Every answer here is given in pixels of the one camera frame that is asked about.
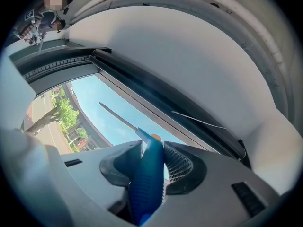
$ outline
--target sky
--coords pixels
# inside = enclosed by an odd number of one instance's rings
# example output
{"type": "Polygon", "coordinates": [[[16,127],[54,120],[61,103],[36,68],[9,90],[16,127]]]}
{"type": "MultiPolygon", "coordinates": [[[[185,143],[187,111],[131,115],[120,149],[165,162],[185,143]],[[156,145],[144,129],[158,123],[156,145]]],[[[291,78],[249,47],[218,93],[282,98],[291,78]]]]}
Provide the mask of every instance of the sky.
{"type": "MultiPolygon", "coordinates": [[[[100,133],[113,145],[139,140],[140,138],[135,134],[134,130],[101,107],[99,102],[105,104],[133,126],[137,128],[140,127],[149,134],[159,135],[162,141],[167,140],[184,144],[184,142],[167,132],[125,101],[96,76],[84,77],[72,81],[71,84],[72,89],[77,96],[79,105],[86,116],[100,133]]],[[[143,152],[145,151],[145,148],[146,144],[143,143],[143,152]]],[[[164,175],[165,178],[168,179],[167,169],[165,169],[164,175]]]]}

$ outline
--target blue handle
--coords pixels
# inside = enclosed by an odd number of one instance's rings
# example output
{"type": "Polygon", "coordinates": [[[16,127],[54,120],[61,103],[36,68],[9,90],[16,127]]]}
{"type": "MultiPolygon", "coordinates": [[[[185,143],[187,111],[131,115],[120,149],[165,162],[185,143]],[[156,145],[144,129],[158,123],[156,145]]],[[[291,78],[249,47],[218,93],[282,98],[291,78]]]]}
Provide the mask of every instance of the blue handle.
{"type": "Polygon", "coordinates": [[[147,143],[139,167],[129,187],[129,199],[135,224],[140,226],[162,203],[164,149],[161,141],[138,128],[136,134],[147,143]]]}

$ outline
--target street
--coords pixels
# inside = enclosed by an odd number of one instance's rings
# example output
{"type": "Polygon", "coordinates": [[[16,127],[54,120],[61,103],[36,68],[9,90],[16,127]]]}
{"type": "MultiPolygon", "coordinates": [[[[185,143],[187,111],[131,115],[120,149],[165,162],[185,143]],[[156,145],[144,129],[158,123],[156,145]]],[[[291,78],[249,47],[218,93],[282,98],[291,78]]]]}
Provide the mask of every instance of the street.
{"type": "MultiPolygon", "coordinates": [[[[48,111],[54,108],[50,91],[45,93],[44,97],[36,98],[32,103],[32,121],[35,123],[42,118],[48,111]]],[[[45,126],[36,137],[45,145],[57,147],[59,154],[72,153],[70,147],[64,140],[64,136],[60,131],[60,125],[57,122],[52,122],[45,126]]]]}

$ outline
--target tree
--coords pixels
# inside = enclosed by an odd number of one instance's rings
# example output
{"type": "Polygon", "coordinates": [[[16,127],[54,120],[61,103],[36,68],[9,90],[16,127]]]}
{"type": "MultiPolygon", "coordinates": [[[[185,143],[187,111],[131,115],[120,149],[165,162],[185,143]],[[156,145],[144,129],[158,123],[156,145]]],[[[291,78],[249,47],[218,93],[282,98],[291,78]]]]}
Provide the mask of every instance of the tree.
{"type": "Polygon", "coordinates": [[[77,135],[79,136],[79,138],[82,138],[82,139],[87,139],[88,138],[86,130],[83,129],[83,128],[78,128],[77,129],[77,135]]]}
{"type": "Polygon", "coordinates": [[[76,133],[77,133],[77,137],[74,138],[70,143],[68,143],[69,145],[72,144],[78,138],[82,138],[82,139],[87,139],[88,138],[86,130],[84,128],[78,128],[76,130],[76,133]]]}
{"type": "Polygon", "coordinates": [[[60,90],[59,90],[59,95],[60,95],[61,97],[64,97],[64,96],[65,96],[65,91],[64,91],[62,88],[60,88],[60,90]]]}
{"type": "Polygon", "coordinates": [[[69,102],[69,99],[60,100],[57,107],[46,113],[41,119],[28,128],[26,132],[37,135],[41,129],[51,122],[63,122],[66,127],[75,125],[79,110],[74,110],[69,102]]]}

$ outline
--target tree trunk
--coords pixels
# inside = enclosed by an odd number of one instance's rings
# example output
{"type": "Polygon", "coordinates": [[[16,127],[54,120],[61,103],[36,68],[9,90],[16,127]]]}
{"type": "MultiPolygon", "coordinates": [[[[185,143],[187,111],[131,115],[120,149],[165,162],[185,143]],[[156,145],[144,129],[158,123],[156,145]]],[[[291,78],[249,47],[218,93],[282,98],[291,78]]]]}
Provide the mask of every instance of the tree trunk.
{"type": "Polygon", "coordinates": [[[74,138],[70,143],[68,143],[69,145],[70,144],[72,144],[77,138],[79,138],[79,137],[76,137],[76,138],[74,138]]]}
{"type": "Polygon", "coordinates": [[[59,116],[55,115],[59,111],[59,109],[60,109],[59,107],[53,108],[51,111],[46,113],[41,119],[39,119],[36,123],[34,123],[30,128],[28,128],[26,132],[37,135],[38,130],[43,129],[44,126],[59,119],[59,116]]]}

